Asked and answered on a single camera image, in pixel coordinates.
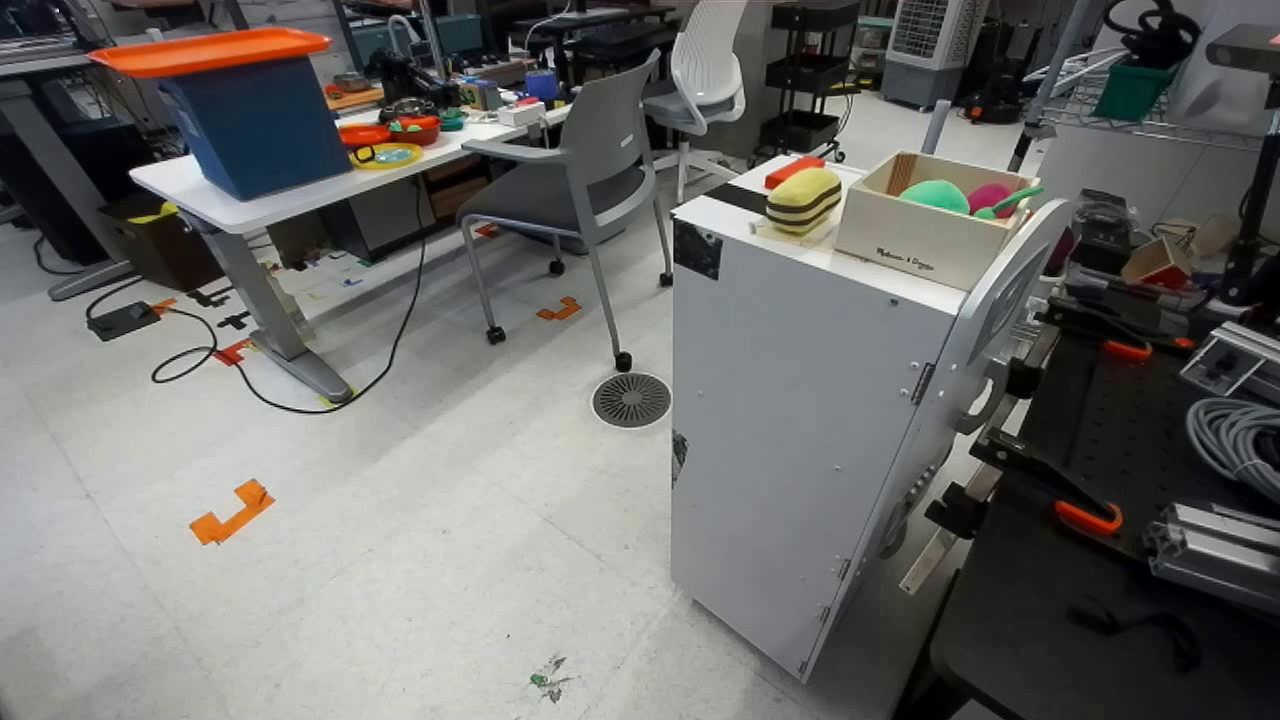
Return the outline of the white office chair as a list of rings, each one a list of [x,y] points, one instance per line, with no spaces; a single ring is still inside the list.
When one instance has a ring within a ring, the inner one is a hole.
[[[694,139],[711,123],[738,123],[744,115],[744,69],[738,55],[738,31],[747,0],[695,0],[668,51],[668,85],[643,102],[652,123],[676,138],[665,169],[676,174],[676,198],[688,198],[688,174],[734,178],[726,152],[695,152]]]

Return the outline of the white toy kitchen cabinet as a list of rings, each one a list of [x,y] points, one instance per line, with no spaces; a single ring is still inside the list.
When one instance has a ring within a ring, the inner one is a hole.
[[[901,551],[1036,277],[1027,208],[950,290],[841,252],[846,198],[810,237],[770,224],[762,169],[676,208],[673,576],[796,679]]]

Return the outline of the white desk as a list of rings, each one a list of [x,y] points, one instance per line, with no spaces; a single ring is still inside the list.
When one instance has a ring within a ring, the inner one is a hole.
[[[346,206],[399,181],[417,181],[453,160],[464,160],[480,139],[519,139],[568,122],[568,106],[528,115],[517,109],[511,115],[472,114],[460,131],[445,131],[417,160],[394,169],[350,169],[312,186],[296,186],[286,194],[236,202],[217,187],[191,156],[171,156],[158,163],[133,169],[133,181],[170,202],[176,218],[208,243],[223,277],[236,284],[245,307],[258,321],[258,343],[306,388],[331,406],[352,406],[356,388],[308,350],[306,316],[294,298],[272,282],[272,272],[258,261],[254,241],[272,224],[308,218],[330,206]]]

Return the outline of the blue bin with orange lid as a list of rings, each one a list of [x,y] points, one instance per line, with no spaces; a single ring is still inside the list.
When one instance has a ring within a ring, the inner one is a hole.
[[[302,187],[350,169],[312,59],[323,31],[264,24],[99,49],[96,64],[154,85],[199,174],[236,202]]]

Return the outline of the grey office chair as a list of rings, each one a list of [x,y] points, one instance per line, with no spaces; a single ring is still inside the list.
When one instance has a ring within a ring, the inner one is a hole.
[[[659,243],[659,284],[673,284],[673,241],[643,114],[643,92],[656,71],[659,51],[647,51],[636,69],[589,79],[563,115],[557,147],[495,139],[470,146],[472,156],[506,160],[506,174],[460,206],[470,272],[475,282],[485,335],[492,343],[506,341],[506,329],[495,326],[492,290],[480,261],[485,224],[547,237],[553,252],[563,252],[563,243],[578,241],[592,266],[612,368],[633,368],[633,354],[622,343],[599,241],[647,208]]]

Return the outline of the orange handled clamp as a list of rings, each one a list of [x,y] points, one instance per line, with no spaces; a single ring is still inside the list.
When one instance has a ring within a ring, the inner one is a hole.
[[[1117,501],[1084,487],[1064,464],[1050,461],[1032,446],[1010,432],[984,432],[972,446],[972,457],[1000,470],[1022,473],[1053,487],[1053,519],[1089,539],[1117,539],[1125,532],[1125,507]]]

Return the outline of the pink plush toy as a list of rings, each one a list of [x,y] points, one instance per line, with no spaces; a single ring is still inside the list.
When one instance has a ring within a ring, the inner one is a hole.
[[[978,218],[979,208],[1000,206],[1005,198],[1011,198],[1010,186],[979,186],[978,194],[970,194],[972,218]]]

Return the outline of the aluminium extrusion rail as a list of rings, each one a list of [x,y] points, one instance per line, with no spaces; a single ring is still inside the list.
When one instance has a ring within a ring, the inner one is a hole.
[[[1148,567],[1181,589],[1280,615],[1280,523],[1229,505],[1170,505],[1148,523]]]

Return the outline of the light wooden box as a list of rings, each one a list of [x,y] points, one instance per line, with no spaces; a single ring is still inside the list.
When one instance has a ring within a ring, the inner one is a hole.
[[[963,198],[979,186],[1010,186],[1011,194],[1027,187],[1027,178],[1018,174],[898,152],[847,186],[836,247],[950,290],[972,290],[1011,241],[1022,208],[997,214],[991,206],[972,218],[970,206],[970,218],[936,214],[901,202],[901,194],[918,181],[953,181],[963,187]]]

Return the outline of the orange floor tape bracket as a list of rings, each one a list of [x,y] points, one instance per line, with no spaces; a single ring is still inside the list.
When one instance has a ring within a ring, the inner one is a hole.
[[[267,514],[275,505],[275,497],[262,486],[262,481],[245,481],[236,487],[236,507],[233,514],[203,514],[188,523],[188,532],[199,546],[223,546],[236,532],[245,532],[262,514]]]

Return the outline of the green plush ball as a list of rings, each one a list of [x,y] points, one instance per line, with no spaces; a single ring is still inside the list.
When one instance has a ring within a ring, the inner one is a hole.
[[[901,194],[901,202],[970,218],[970,198],[953,181],[918,181]]]

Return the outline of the yellow brown striped plush toy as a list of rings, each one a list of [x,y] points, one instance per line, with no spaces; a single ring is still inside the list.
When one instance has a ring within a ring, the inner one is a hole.
[[[846,198],[832,169],[805,169],[770,194],[763,218],[776,233],[810,237],[820,230]]]

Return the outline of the black table with clamps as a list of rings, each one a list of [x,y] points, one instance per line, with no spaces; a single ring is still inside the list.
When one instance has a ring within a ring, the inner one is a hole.
[[[1053,307],[1060,343],[893,720],[1280,720],[1280,629],[1159,582],[1177,501],[1254,507],[1184,438],[1191,341],[1138,292]]]

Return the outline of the black utility cart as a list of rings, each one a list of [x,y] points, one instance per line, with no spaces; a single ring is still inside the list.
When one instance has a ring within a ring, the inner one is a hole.
[[[832,96],[853,92],[853,39],[861,0],[776,0],[770,28],[785,51],[763,69],[776,114],[762,123],[757,152],[841,152],[841,115]]]

